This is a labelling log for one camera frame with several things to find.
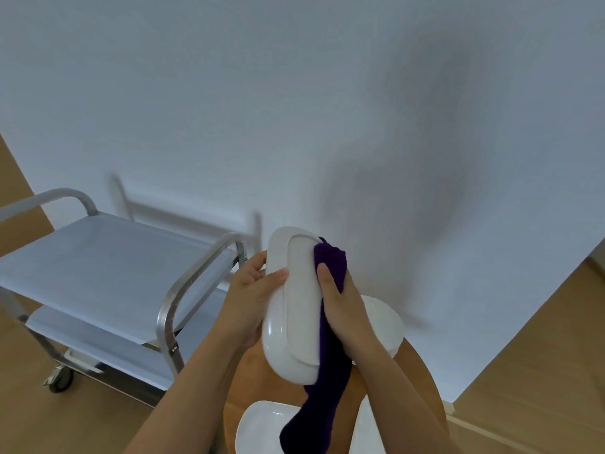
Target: wooden table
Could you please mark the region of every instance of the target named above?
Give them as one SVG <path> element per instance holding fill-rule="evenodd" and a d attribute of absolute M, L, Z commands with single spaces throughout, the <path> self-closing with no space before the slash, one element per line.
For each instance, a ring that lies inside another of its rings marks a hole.
<path fill-rule="evenodd" d="M 435 382 L 427 366 L 407 340 L 401 344 L 395 361 L 435 414 L 444 430 L 447 430 L 445 411 Z M 353 366 L 351 379 L 338 405 L 329 454 L 348 454 L 359 405 L 366 394 L 366 384 L 359 370 Z M 268 400 L 301 406 L 306 399 L 307 394 L 302 386 L 285 381 L 271 369 L 259 341 L 244 354 L 227 397 L 223 423 L 229 454 L 235 454 L 237 426 L 244 411 L 252 403 Z"/>

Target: metal cart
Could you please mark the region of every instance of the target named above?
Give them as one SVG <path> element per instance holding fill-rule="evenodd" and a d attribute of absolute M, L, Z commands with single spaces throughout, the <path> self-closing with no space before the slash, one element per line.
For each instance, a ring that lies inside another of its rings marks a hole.
<path fill-rule="evenodd" d="M 218 284 L 246 261 L 241 238 L 202 242 L 99 212 L 67 188 L 0 207 L 0 221 L 64 197 L 87 216 L 0 258 L 0 303 L 59 364 L 45 382 L 51 391 L 68 388 L 76 371 L 155 406 L 214 323 Z M 28 314 L 14 294 L 42 306 Z M 50 340 L 98 363 L 83 366 Z"/>

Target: purple cloth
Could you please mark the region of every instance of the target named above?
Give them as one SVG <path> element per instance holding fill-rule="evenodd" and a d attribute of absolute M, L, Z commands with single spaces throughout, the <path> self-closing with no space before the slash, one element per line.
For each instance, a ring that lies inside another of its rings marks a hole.
<path fill-rule="evenodd" d="M 347 257 L 342 250 L 323 238 L 322 241 L 314 248 L 315 270 L 320 263 L 325 263 L 342 293 Z M 279 442 L 285 454 L 325 454 L 330 447 L 332 422 L 347 387 L 351 367 L 351 359 L 330 328 L 324 313 L 324 300 L 321 300 L 320 371 L 317 382 L 305 386 L 307 401 L 281 431 Z"/>

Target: cart wheel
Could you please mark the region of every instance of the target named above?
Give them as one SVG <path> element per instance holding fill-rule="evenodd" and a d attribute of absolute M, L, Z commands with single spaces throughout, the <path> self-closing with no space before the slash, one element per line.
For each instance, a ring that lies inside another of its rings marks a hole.
<path fill-rule="evenodd" d="M 51 393 L 61 393 L 69 389 L 74 381 L 74 371 L 67 366 L 61 368 L 59 374 L 55 378 L 54 382 L 49 384 L 49 390 Z"/>

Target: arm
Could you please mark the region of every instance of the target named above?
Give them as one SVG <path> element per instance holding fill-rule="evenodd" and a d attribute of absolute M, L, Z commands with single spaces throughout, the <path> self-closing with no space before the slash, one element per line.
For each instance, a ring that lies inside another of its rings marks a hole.
<path fill-rule="evenodd" d="M 241 356 L 258 341 L 268 298 L 287 278 L 283 269 L 265 276 L 266 257 L 254 255 L 235 273 L 215 324 L 124 454 L 208 452 Z"/>
<path fill-rule="evenodd" d="M 412 384 L 374 335 L 359 291 L 347 273 L 340 294 L 326 265 L 317 276 L 330 327 L 359 367 L 387 454 L 460 454 Z"/>

